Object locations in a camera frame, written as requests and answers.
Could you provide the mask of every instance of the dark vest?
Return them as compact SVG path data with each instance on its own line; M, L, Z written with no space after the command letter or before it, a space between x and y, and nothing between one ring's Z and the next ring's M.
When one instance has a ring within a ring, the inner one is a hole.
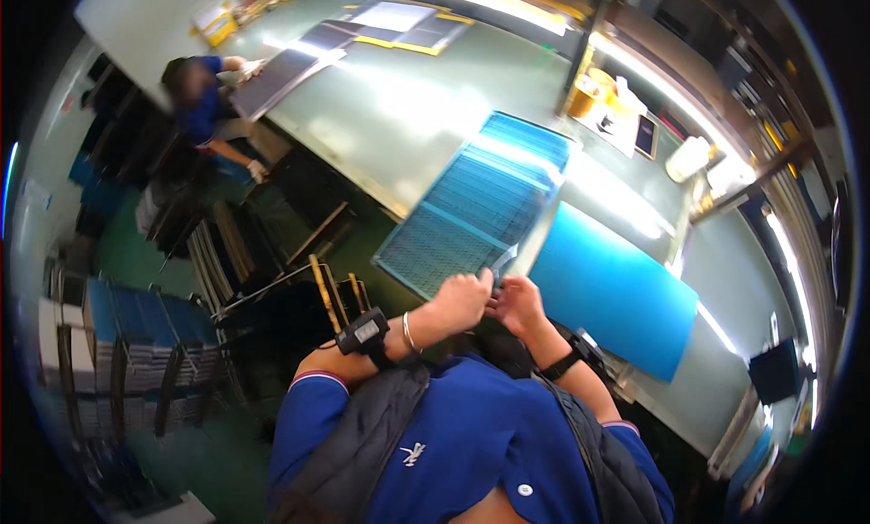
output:
M660 524L658 502L632 455L590 408L546 379L560 403L593 487L601 524ZM336 428L290 481L270 522L289 522L313 503L341 522L358 522L414 410L429 387L422 361L381 373L351 398Z

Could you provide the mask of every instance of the silver bangle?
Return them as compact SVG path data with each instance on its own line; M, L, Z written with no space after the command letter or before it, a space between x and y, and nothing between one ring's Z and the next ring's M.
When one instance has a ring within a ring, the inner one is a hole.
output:
M411 331L408 329L408 312L402 315L402 330L405 332L405 341L408 342L408 345L411 347L411 351L417 353L418 355L423 352L422 348L417 348L417 345L414 345L414 340L411 338Z

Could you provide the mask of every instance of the white glove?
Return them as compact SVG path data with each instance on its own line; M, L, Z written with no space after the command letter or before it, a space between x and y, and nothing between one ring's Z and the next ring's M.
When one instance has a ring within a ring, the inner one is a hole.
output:
M269 171L266 169L266 166L257 160L252 160L251 163L248 164L248 171L251 172L251 178L257 184L263 184L269 177Z
M242 68L238 70L239 73L242 73L242 81L244 82L251 77L256 77L263 70L263 67L266 66L266 63L266 60L255 60L242 64Z

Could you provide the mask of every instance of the hand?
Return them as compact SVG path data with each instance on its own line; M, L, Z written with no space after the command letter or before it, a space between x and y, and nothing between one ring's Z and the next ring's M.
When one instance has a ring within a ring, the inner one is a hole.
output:
M256 77L263 71L266 66L266 60L255 60L253 62L245 62L239 71L242 73L242 82L248 81L251 77Z
M269 179L269 171L258 160L251 160L248 164L248 171L251 172L251 178L257 184L263 184Z
M480 323L492 292L493 272L484 268L480 278L461 274L445 280L432 301L423 307L429 309L432 318L437 319L444 330L444 337L447 337Z
M550 325L544 314L541 292L531 279L521 276L506 275L501 287L487 303L486 315L501 322L528 345L541 327Z

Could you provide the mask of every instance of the black watch strap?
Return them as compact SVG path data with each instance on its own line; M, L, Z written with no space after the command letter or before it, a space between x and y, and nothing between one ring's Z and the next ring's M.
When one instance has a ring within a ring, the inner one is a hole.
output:
M386 357L386 346L383 342L372 345L366 353L372 359L372 363L377 366L378 371L386 371L396 366L395 362Z
M547 380L555 382L562 375L564 375L568 369L573 366L575 363L583 359L583 355L580 353L580 350L575 346L571 346L571 353L568 356L565 356L563 359L557 361L553 365L549 366L547 369L541 370L540 374Z

